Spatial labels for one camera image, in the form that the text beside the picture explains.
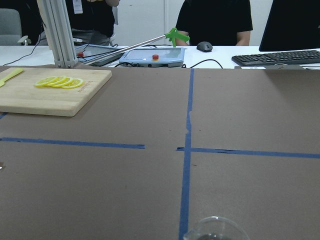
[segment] red emergency stop button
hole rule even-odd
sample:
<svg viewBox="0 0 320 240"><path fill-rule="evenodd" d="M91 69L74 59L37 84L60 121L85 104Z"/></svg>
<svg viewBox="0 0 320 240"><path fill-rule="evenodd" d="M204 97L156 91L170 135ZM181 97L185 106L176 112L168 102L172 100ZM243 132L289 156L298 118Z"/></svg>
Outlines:
<svg viewBox="0 0 320 240"><path fill-rule="evenodd" d="M153 54L152 55L152 60L153 61L158 61L159 60L159 55L158 54Z"/></svg>

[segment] black keyboard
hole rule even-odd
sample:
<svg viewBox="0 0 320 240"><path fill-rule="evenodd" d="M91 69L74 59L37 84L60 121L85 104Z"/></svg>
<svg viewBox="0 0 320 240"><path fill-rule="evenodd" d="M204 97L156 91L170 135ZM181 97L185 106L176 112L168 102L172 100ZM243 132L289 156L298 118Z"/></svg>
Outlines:
<svg viewBox="0 0 320 240"><path fill-rule="evenodd" d="M320 51L282 51L253 55L238 55L231 58L239 66L263 66L263 65L300 65L320 63Z"/></svg>

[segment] cable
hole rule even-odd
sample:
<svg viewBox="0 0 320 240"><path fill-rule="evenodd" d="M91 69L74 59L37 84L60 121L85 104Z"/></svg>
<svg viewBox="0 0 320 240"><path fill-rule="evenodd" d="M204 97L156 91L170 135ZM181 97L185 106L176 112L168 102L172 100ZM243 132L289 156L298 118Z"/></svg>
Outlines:
<svg viewBox="0 0 320 240"><path fill-rule="evenodd" d="M195 67L195 66L197 66L197 65L199 65L199 64L201 64L201 63L203 63L203 62L206 62L206 61L214 61L214 62L216 62L217 64L219 64L219 66L223 69L223 67L221 66L221 64L220 64L217 60L214 60L214 59L206 59L206 60L200 61L200 62L198 62L197 64L195 64L195 65L193 65L193 66L191 66L191 67L189 67L189 68L192 69L193 67ZM187 66L186 66L185 64L183 64L183 65L181 66L181 68L185 69L185 68L187 68Z"/></svg>
<svg viewBox="0 0 320 240"><path fill-rule="evenodd" d="M43 24L43 22L42 22L41 25L40 25L40 35L41 35L41 32L42 32L42 24ZM33 53L34 53L34 50L35 50L36 47L39 45L39 43L40 43L41 40L43 40L43 39L41 39L41 38L39 37L37 43L35 44L34 48L33 48L32 51L31 51L31 53L29 53L29 54L27 54L27 55L24 55L24 56L20 57L19 59L14 60L14 61L12 61L12 62L8 62L8 63L6 63L6 64L3 64L3 66L9 65L9 64L13 64L13 63L15 63L15 62L17 62L17 61L19 61L19 60L27 57L27 56L30 56L31 54L33 54Z"/></svg>
<svg viewBox="0 0 320 240"><path fill-rule="evenodd" d="M122 63L118 63L117 65L115 65L114 66L114 68L116 68L116 67L118 67L118 66L120 66L120 65L122 65L122 64L127 64L127 65L130 65L131 67L136 67L136 66L134 66L132 63L130 63L130 62L122 62Z"/></svg>
<svg viewBox="0 0 320 240"><path fill-rule="evenodd" d="M106 52L102 52L102 53L97 53L97 54L94 54L94 55L84 56L84 57L80 57L80 58L86 60L85 58L95 57L95 56L104 55L104 54L111 54L111 53L113 53L115 51L119 51L121 49L123 49L123 48L115 49L115 50L112 50L112 51L106 51Z"/></svg>
<svg viewBox="0 0 320 240"><path fill-rule="evenodd" d="M154 47L154 48L158 48L160 46L169 46L169 47L172 47L172 45L169 45L169 44L157 44L157 45L154 45L154 44L148 44L148 45L144 45L142 47Z"/></svg>
<svg viewBox="0 0 320 240"><path fill-rule="evenodd" d="M95 16L95 13L94 13L94 9L92 8L92 2L90 2L90 9L91 9L91 14L92 14L92 18L91 19L94 19L94 16ZM89 44L92 42L92 39L93 39L93 36L95 34L95 28L93 26L93 22L92 23L92 33L91 33L91 37L88 41L88 43L86 44L86 46L84 47L83 51L84 52L86 50L86 48L89 46Z"/></svg>

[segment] white wall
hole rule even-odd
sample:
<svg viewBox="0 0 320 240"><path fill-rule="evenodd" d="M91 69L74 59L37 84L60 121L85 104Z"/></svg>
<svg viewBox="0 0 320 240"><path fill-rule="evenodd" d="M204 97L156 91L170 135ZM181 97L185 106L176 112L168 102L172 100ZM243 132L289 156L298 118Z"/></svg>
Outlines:
<svg viewBox="0 0 320 240"><path fill-rule="evenodd" d="M250 45L260 45L273 0L250 0L253 31ZM121 0L115 41L130 46L162 36L175 27L184 0ZM169 44L159 40L154 44Z"/></svg>

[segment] chair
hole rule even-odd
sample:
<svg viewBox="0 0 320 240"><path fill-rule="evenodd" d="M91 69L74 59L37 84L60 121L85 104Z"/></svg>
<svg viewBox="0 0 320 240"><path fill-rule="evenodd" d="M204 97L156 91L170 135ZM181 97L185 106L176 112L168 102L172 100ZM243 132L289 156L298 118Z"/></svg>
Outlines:
<svg viewBox="0 0 320 240"><path fill-rule="evenodd" d="M15 9L0 8L0 45L21 45L22 36L19 12Z"/></svg>

